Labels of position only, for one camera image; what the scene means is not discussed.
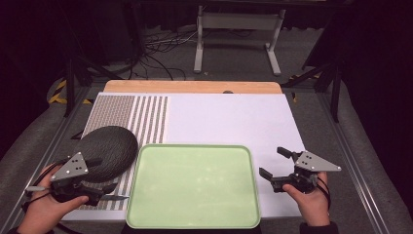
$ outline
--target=green tray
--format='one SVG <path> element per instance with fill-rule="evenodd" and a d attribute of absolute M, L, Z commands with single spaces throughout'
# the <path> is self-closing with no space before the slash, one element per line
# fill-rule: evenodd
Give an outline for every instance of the green tray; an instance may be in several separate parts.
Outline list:
<path fill-rule="evenodd" d="M 240 145 L 147 144 L 127 210 L 132 228 L 253 228 L 260 220 L 251 156 Z"/>

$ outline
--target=metal stand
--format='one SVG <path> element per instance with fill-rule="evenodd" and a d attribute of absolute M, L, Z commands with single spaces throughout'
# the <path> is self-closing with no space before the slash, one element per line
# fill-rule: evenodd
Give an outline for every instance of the metal stand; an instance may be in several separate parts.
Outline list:
<path fill-rule="evenodd" d="M 204 13 L 203 6 L 198 9 L 198 43 L 195 54 L 194 72 L 201 73 L 203 65 L 204 28 L 226 28 L 226 29 L 252 29 L 252 30 L 272 30 L 273 39 L 265 44 L 265 48 L 270 60 L 271 68 L 276 76 L 281 75 L 279 63 L 277 62 L 274 48 L 282 28 L 285 10 L 281 10 L 278 15 L 253 15 L 253 14 L 221 14 Z"/>
<path fill-rule="evenodd" d="M 324 93 L 328 86 L 333 82 L 333 89 L 331 94 L 330 113 L 336 123 L 338 123 L 338 100 L 340 96 L 340 83 L 341 83 L 341 67 L 342 62 L 332 62 L 329 64 L 316 67 L 300 76 L 295 76 L 294 79 L 289 80 L 287 83 L 280 84 L 282 88 L 292 88 L 293 86 L 312 78 L 313 76 L 322 72 L 318 81 L 314 85 L 316 93 Z"/>
<path fill-rule="evenodd" d="M 111 71 L 103 68 L 101 65 L 95 64 L 83 56 L 82 49 L 76 40 L 71 25 L 67 19 L 64 10 L 61 8 L 58 0 L 44 0 L 43 4 L 50 14 L 51 21 L 55 24 L 57 41 L 62 50 L 64 59 L 66 60 L 66 91 L 67 91 L 67 105 L 64 117 L 69 116 L 70 112 L 75 106 L 75 78 L 79 81 L 80 86 L 90 86 L 93 78 L 88 68 L 91 68 L 98 73 L 104 75 L 110 80 L 123 80 Z M 136 33 L 136 24 L 132 12 L 132 2 L 124 0 L 124 14 L 127 22 L 127 28 L 131 36 L 131 42 L 137 48 L 138 35 Z"/>

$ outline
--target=black cable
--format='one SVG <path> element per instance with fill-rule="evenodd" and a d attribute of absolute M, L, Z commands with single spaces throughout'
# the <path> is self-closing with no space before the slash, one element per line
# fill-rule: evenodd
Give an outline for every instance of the black cable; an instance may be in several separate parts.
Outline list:
<path fill-rule="evenodd" d="M 145 65 L 147 65 L 147 66 L 149 66 L 149 67 L 151 67 L 151 68 L 163 69 L 162 67 L 158 67 L 158 66 L 149 65 L 149 64 L 147 64 L 147 63 L 145 63 L 145 62 L 143 62 L 143 61 L 141 61 L 140 63 L 142 64 L 142 67 L 144 67 L 144 66 L 143 66 L 143 64 L 145 64 Z M 182 73 L 182 75 L 183 75 L 183 80 L 186 80 L 186 74 L 185 74 L 185 71 L 183 71 L 182 69 L 179 69 L 179 68 L 173 68 L 173 67 L 168 67 L 167 69 L 168 69 L 168 70 L 177 70 L 177 71 L 180 71 L 180 72 Z"/>
<path fill-rule="evenodd" d="M 321 181 L 324 184 L 326 190 L 328 191 L 328 192 L 325 191 L 325 189 L 323 187 L 321 187 L 319 184 L 317 184 L 317 188 L 324 194 L 325 198 L 327 199 L 328 209 L 330 210 L 330 206 L 331 206 L 330 190 L 328 189 L 327 184 L 322 179 L 319 178 L 319 181 Z"/>
<path fill-rule="evenodd" d="M 133 75 L 135 75 L 136 77 L 142 77 L 142 78 L 145 78 L 146 80 L 148 79 L 148 78 L 146 78 L 146 77 L 144 77 L 144 76 L 142 76 L 142 75 L 137 74 L 137 72 L 134 72 L 134 73 L 133 73 Z"/>
<path fill-rule="evenodd" d="M 118 70 L 110 70 L 110 72 L 112 72 L 112 73 L 115 74 L 115 75 L 119 75 L 119 74 L 122 74 L 122 73 L 125 73 L 125 72 L 129 71 L 129 70 L 130 70 L 132 67 L 134 67 L 136 64 L 137 64 L 137 62 L 132 61 L 130 65 L 127 65 L 127 66 L 125 66 L 125 67 L 122 67 L 122 68 L 120 68 L 120 69 L 118 69 Z M 102 75 L 102 74 L 99 73 L 99 72 L 89 71 L 89 73 L 90 73 L 92 76 L 94 76 L 94 77 L 104 77 L 104 75 Z"/>
<path fill-rule="evenodd" d="M 161 34 L 166 34 L 166 36 L 160 38 L 158 35 L 161 35 Z M 168 38 L 171 34 L 172 34 L 172 32 L 168 31 L 168 32 L 164 32 L 164 33 L 155 33 L 155 34 L 149 35 L 149 36 L 147 36 L 147 37 L 152 37 L 152 36 L 154 36 L 154 37 L 157 38 L 155 41 L 163 41 L 163 40 L 167 40 L 167 38 Z"/>
<path fill-rule="evenodd" d="M 39 184 L 40 181 L 42 181 L 42 179 L 43 179 L 49 172 L 51 172 L 53 168 L 57 167 L 58 165 L 65 164 L 67 161 L 68 161 L 67 159 L 62 159 L 62 160 L 59 160 L 59 161 L 53 163 L 51 166 L 49 166 L 44 172 L 42 172 L 42 173 L 39 175 L 39 177 L 36 179 L 36 181 L 34 181 L 34 183 L 33 183 L 32 186 L 37 186 L 37 184 Z M 30 197 L 32 193 L 33 193 L 33 192 L 27 192 L 27 191 L 26 191 L 26 196 L 27 196 L 27 197 Z"/>
<path fill-rule="evenodd" d="M 130 79 L 131 79 L 131 75 L 133 74 L 133 67 L 134 67 L 134 65 L 133 65 L 133 66 L 131 66 L 130 76 L 128 77 L 128 80 L 130 80 Z"/>
<path fill-rule="evenodd" d="M 22 208 L 23 211 L 26 213 L 26 212 L 27 212 L 27 209 L 28 209 L 28 206 L 30 206 L 30 204 L 31 204 L 32 202 L 35 202 L 35 201 L 37 201 L 37 200 L 39 200 L 39 199 L 41 199 L 41 198 L 44 198 L 44 197 L 46 197 L 46 196 L 48 196 L 48 195 L 50 195 L 50 194 L 51 194 L 51 192 L 48 192 L 48 193 L 43 194 L 42 196 L 40 196 L 40 197 L 38 197 L 38 198 L 35 198 L 35 199 L 33 199 L 33 200 L 31 200 L 31 201 L 28 201 L 28 202 L 25 202 L 25 203 L 23 203 L 23 204 L 21 205 L 21 208 Z"/>
<path fill-rule="evenodd" d="M 161 40 L 158 42 L 147 42 L 146 48 L 152 51 L 151 55 L 153 55 L 156 52 L 167 53 L 175 49 L 177 46 L 188 42 L 189 39 L 195 34 L 195 32 L 196 31 L 187 31 L 182 34 L 177 33 L 175 37 L 170 38 L 168 40 Z M 192 33 L 193 35 L 184 39 L 184 37 L 186 37 L 189 33 Z"/>
<path fill-rule="evenodd" d="M 84 130 L 82 130 L 81 132 L 73 135 L 70 139 L 80 139 L 81 136 L 82 136 L 82 134 L 83 134 L 83 131 L 84 131 Z"/>
<path fill-rule="evenodd" d="M 181 34 L 179 34 L 179 32 L 176 32 L 176 35 L 174 35 L 173 37 L 168 38 L 168 36 L 172 34 L 172 33 L 169 33 L 164 38 L 158 38 L 156 40 L 153 40 L 151 42 L 146 42 L 146 43 L 157 43 L 157 42 L 163 42 L 163 41 L 170 41 L 170 40 L 173 41 L 173 40 L 176 40 L 176 39 L 182 39 L 182 37 L 184 37 L 185 35 L 188 35 L 189 33 L 194 33 L 196 31 L 197 30 L 184 31 Z"/>
<path fill-rule="evenodd" d="M 246 29 L 246 30 L 241 30 L 241 32 L 244 32 L 244 31 L 247 32 L 246 35 L 241 35 L 241 34 L 235 32 L 234 30 L 228 30 L 228 33 L 233 34 L 233 35 L 236 35 L 236 36 L 239 36 L 239 37 L 248 37 L 248 36 L 250 36 L 250 35 L 252 34 L 252 31 L 253 31 L 253 30 L 248 30 L 248 29 Z"/>
<path fill-rule="evenodd" d="M 156 58 L 153 58 L 153 57 L 151 57 L 151 56 L 149 56 L 149 55 L 146 55 L 146 56 L 149 57 L 149 58 L 151 58 L 151 59 L 154 60 L 155 62 L 157 62 L 161 67 L 163 67 L 164 70 L 168 73 L 168 75 L 169 75 L 169 77 L 170 77 L 170 80 L 173 80 L 173 77 L 172 77 L 172 75 L 170 74 L 169 70 L 168 70 L 160 61 L 158 61 Z"/>
<path fill-rule="evenodd" d="M 140 63 L 140 65 L 143 67 L 143 69 L 145 70 L 146 79 L 148 79 L 148 78 L 149 78 L 149 76 L 148 76 L 148 69 L 146 69 L 146 67 L 142 64 L 142 61 L 140 61 L 139 63 Z"/>
<path fill-rule="evenodd" d="M 149 35 L 143 35 L 143 37 L 152 37 L 152 36 L 158 36 L 158 35 L 162 35 L 162 34 L 167 34 L 167 36 L 168 36 L 168 35 L 171 34 L 171 32 L 170 32 L 170 31 L 157 32 L 157 33 L 153 33 L 153 34 L 149 34 Z"/>

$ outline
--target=striped mat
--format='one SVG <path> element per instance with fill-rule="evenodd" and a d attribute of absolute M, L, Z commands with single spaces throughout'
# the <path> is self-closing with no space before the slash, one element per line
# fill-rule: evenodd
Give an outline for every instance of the striped mat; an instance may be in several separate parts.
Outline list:
<path fill-rule="evenodd" d="M 130 130 L 137 138 L 139 148 L 148 143 L 162 143 L 166 140 L 168 127 L 168 103 L 170 97 L 161 96 L 113 96 L 100 93 L 94 103 L 82 137 L 105 126 L 120 126 Z M 101 188 L 113 182 L 118 186 L 114 195 L 129 196 L 133 180 L 134 165 L 112 181 L 85 183 L 88 187 Z M 128 199 L 123 201 L 100 201 L 98 206 L 82 206 L 79 210 L 126 210 Z"/>

